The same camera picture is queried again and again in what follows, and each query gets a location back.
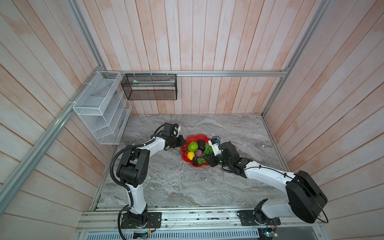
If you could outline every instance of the wooden wall panel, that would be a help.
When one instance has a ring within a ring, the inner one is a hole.
[[[333,239],[384,234],[371,221],[383,214],[383,14],[381,0],[335,1],[266,116],[290,170],[327,196]]]
[[[1,1],[0,29],[3,185],[97,64],[65,2]],[[110,154],[73,116],[0,216],[2,238],[70,239]]]
[[[320,0],[78,2],[108,70],[278,70]],[[178,100],[133,101],[133,113],[261,113],[278,80],[182,78]]]

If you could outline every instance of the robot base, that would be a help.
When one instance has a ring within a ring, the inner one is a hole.
[[[121,228],[160,228],[161,212],[148,212],[145,208],[142,214],[133,214],[130,211],[122,215]]]

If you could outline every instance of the purple fruit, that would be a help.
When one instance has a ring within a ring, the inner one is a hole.
[[[195,156],[196,156],[197,158],[202,158],[202,156],[203,156],[203,151],[201,151],[200,149],[196,150],[196,152],[195,152]]]

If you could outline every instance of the vent grille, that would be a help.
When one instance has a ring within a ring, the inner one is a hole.
[[[126,239],[133,239],[133,231],[123,231]],[[257,228],[241,229],[206,229],[206,230],[156,230],[148,239],[243,239],[259,238]],[[86,240],[121,239],[119,232],[90,232]]]

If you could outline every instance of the dark fruit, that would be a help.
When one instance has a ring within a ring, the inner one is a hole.
[[[205,142],[204,142],[204,140],[202,140],[202,139],[198,140],[198,141],[197,141],[197,145],[199,146],[199,149],[200,149],[201,151],[204,151],[204,150],[205,150]]]

